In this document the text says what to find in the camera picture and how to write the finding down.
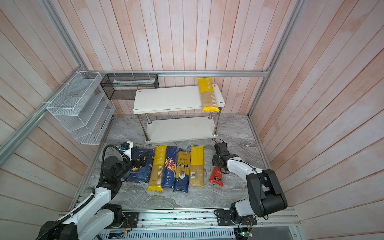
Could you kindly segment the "red spaghetti bag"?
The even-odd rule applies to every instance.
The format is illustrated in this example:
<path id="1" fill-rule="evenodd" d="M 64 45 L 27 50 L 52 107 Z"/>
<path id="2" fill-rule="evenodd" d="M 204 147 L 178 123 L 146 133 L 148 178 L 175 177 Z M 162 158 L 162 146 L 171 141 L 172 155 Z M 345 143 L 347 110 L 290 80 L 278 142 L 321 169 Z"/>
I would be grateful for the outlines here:
<path id="1" fill-rule="evenodd" d="M 213 172 L 210 176 L 209 182 L 212 184 L 216 184 L 220 187 L 223 187 L 224 184 L 223 184 L 221 168 L 214 167 Z"/>

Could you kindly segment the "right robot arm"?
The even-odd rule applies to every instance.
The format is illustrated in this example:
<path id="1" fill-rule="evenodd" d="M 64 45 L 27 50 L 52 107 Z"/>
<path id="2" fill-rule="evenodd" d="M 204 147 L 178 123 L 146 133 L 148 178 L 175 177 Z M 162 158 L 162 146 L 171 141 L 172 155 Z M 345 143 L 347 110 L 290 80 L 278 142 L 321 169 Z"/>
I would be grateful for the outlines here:
<path id="1" fill-rule="evenodd" d="M 213 156 L 212 164 L 225 174 L 233 173 L 246 182 L 248 197 L 231 204 L 228 210 L 217 209 L 214 214 L 219 226 L 255 224 L 256 217 L 285 210 L 288 202 L 276 173 L 262 170 L 244 162 L 237 155 Z"/>

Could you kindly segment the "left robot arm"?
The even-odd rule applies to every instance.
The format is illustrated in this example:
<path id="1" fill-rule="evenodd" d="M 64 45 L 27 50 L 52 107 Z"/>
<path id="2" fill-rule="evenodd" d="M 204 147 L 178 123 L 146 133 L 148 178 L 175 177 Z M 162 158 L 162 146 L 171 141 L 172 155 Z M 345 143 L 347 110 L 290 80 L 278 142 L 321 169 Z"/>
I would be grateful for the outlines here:
<path id="1" fill-rule="evenodd" d="M 46 222 L 39 231 L 39 240 L 92 240 L 98 238 L 105 228 L 123 228 L 126 234 L 137 227 L 137 212 L 124 214 L 120 205 L 110 201 L 119 192 L 126 173 L 147 165 L 150 152 L 146 151 L 134 158 L 137 147 L 132 142 L 122 143 L 120 147 L 107 145 L 103 151 L 109 148 L 116 150 L 121 157 L 102 157 L 96 188 L 66 215 L 56 221 Z"/>

